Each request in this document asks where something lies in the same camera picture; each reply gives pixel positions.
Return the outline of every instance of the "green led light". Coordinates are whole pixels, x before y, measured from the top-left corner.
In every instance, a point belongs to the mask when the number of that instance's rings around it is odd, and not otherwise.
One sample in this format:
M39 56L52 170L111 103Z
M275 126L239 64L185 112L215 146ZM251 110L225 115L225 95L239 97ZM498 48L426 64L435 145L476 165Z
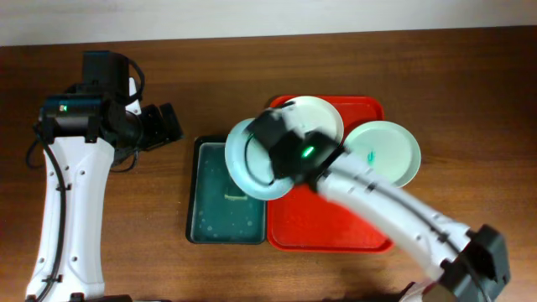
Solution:
M308 156L311 155L311 153L313 153L314 150L315 148L313 148L312 146L309 146L308 148L304 150L304 152L302 152L302 158L303 159L307 158Z

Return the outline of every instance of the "green mark on plate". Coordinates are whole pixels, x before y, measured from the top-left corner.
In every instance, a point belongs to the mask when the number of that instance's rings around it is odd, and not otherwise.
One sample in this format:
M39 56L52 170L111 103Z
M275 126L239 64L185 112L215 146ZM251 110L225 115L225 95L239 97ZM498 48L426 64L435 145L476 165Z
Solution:
M375 152L374 151L371 151L369 154L368 154L368 164L370 166L373 166L373 163L375 162Z

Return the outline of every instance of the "red tray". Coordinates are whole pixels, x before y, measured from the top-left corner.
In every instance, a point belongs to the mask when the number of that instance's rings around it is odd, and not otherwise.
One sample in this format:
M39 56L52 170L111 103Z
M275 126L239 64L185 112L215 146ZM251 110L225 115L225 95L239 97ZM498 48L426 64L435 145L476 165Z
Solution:
M279 96L276 107L295 96ZM384 120L382 106L368 96L317 96L341 114L345 137L355 127ZM380 253L393 243L360 217L325 201L306 185L267 203L267 239L284 251Z

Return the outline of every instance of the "white wall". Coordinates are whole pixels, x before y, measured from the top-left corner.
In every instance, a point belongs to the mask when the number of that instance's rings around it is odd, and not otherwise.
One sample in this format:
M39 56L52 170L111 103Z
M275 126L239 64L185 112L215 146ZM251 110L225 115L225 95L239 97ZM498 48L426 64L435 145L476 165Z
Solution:
M537 0L0 0L0 45L537 24Z

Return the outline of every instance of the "wooden surface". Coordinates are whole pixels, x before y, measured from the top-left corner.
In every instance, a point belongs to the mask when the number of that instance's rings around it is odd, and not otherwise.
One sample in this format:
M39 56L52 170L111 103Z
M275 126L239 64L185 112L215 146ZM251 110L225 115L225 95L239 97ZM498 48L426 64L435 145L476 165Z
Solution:
M135 299L298 300L401 290L423 277L397 248L380 255L283 253L185 238L194 139L226 133L281 94L368 95L408 128L423 163L407 189L508 240L512 283L537 286L537 28L77 44L0 49L0 300L20 301L39 247L44 171L23 162L46 96L81 79L81 52L110 49L171 102L186 137L142 154L107 183L107 294Z

